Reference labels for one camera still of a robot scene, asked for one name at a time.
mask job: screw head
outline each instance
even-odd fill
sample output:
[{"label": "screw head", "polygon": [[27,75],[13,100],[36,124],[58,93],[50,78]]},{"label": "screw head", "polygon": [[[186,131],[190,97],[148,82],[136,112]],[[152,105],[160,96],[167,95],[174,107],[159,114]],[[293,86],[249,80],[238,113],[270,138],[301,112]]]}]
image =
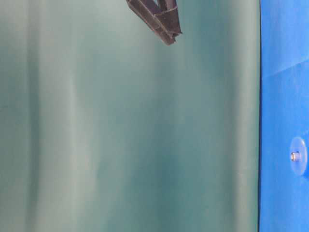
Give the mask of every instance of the screw head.
[{"label": "screw head", "polygon": [[291,161],[296,162],[299,160],[299,153],[298,152],[292,152],[291,153]]}]

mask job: blue panel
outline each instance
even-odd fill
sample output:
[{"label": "blue panel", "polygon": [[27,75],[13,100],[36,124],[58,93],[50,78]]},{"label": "blue panel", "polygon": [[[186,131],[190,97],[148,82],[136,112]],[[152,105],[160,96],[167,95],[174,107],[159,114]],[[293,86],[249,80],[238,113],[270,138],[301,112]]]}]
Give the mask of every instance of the blue panel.
[{"label": "blue panel", "polygon": [[309,231],[309,179],[290,144],[309,145],[309,1],[261,0],[261,232]]},{"label": "blue panel", "polygon": [[261,0],[263,77],[309,58],[308,28],[308,0]]}]

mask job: metal bolt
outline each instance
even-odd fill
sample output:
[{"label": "metal bolt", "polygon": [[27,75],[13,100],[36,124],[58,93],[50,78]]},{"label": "metal bolt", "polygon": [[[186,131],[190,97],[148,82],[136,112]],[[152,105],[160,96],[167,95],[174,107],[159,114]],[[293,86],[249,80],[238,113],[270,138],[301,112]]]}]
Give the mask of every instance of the metal bolt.
[{"label": "metal bolt", "polygon": [[292,153],[291,153],[291,161],[292,161],[292,162],[298,161],[298,160],[299,160],[299,156],[300,156],[300,155],[299,155],[299,152],[297,152],[297,151],[296,151],[296,152],[292,152]]}]

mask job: blue surface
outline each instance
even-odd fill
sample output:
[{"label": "blue surface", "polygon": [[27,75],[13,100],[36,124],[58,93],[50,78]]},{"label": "blue surface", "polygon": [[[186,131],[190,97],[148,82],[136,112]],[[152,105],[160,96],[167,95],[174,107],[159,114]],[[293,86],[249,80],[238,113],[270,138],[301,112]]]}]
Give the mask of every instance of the blue surface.
[{"label": "blue surface", "polygon": [[262,0],[260,232],[309,231],[309,180],[290,144],[309,144],[309,1]]}]

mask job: green cloth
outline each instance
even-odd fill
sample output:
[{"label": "green cloth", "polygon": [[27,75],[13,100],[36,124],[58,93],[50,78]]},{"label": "green cloth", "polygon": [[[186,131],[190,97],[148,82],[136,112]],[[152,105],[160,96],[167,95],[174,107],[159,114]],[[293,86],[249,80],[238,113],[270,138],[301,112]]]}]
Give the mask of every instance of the green cloth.
[{"label": "green cloth", "polygon": [[0,231],[256,232],[259,1],[3,0]]}]

